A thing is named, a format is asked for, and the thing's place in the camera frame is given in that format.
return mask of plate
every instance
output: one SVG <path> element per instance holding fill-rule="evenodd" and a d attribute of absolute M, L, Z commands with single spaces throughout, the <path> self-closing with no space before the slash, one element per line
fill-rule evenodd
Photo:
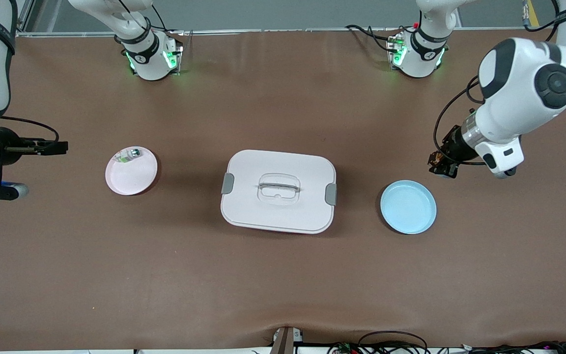
<path fill-rule="evenodd" d="M 127 147 L 126 150 L 138 148 L 141 156 L 127 163 L 117 162 L 111 157 L 106 165 L 106 184 L 117 194 L 135 195 L 146 190 L 157 176 L 159 164 L 155 155 L 147 148 L 140 146 Z"/>
<path fill-rule="evenodd" d="M 420 234 L 436 220 L 436 201 L 431 192 L 414 181 L 396 181 L 381 195 L 381 214 L 403 234 Z"/>

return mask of light blue plate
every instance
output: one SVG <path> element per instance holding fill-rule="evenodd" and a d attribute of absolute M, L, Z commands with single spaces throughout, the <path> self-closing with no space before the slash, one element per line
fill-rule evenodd
<path fill-rule="evenodd" d="M 425 186 L 414 181 L 396 181 L 381 195 L 381 215 L 396 231 L 420 234 L 436 220 L 436 201 Z"/>

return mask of gray floor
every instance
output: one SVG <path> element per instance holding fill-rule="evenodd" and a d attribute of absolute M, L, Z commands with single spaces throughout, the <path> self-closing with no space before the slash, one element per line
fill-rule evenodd
<path fill-rule="evenodd" d="M 553 18 L 550 0 L 533 0 L 539 22 Z M 166 25 L 180 30 L 304 30 L 349 24 L 398 27 L 418 20 L 414 0 L 156 0 Z M 151 9 L 144 11 L 155 25 Z M 481 0 L 460 8 L 463 27 L 519 27 L 521 0 Z M 67 0 L 38 0 L 27 27 L 35 32 L 108 31 Z"/>

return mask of brown mat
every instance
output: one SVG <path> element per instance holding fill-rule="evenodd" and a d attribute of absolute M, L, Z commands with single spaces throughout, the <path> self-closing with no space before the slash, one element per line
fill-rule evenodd
<path fill-rule="evenodd" d="M 31 191 L 0 202 L 0 350 L 260 346 L 280 325 L 307 341 L 375 329 L 434 346 L 566 340 L 566 112 L 525 136 L 511 179 L 427 172 L 441 108 L 513 35 L 525 32 L 455 33 L 426 79 L 391 72 L 351 33 L 198 36 L 182 76 L 157 83 L 128 74 L 111 38 L 20 39 L 9 114 L 53 125 L 70 152 L 4 170 Z M 440 134 L 470 107 L 456 103 Z M 135 144 L 162 173 L 121 197 L 104 167 Z M 227 224 L 222 177 L 245 148 L 330 159 L 332 226 L 301 236 Z M 422 235 L 380 220 L 377 199 L 398 179 L 436 198 Z"/>

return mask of white container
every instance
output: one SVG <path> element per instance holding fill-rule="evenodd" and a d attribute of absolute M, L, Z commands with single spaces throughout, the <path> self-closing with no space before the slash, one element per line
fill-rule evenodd
<path fill-rule="evenodd" d="M 106 165 L 104 172 L 106 184 L 117 194 L 139 194 L 146 190 L 157 176 L 159 163 L 155 155 L 147 148 L 140 146 L 131 146 L 122 151 L 133 149 L 139 150 L 141 155 L 128 162 L 117 162 L 113 155 Z"/>
<path fill-rule="evenodd" d="M 235 226 L 317 234 L 333 221 L 336 192 L 324 157 L 243 150 L 228 163 L 222 215 Z"/>

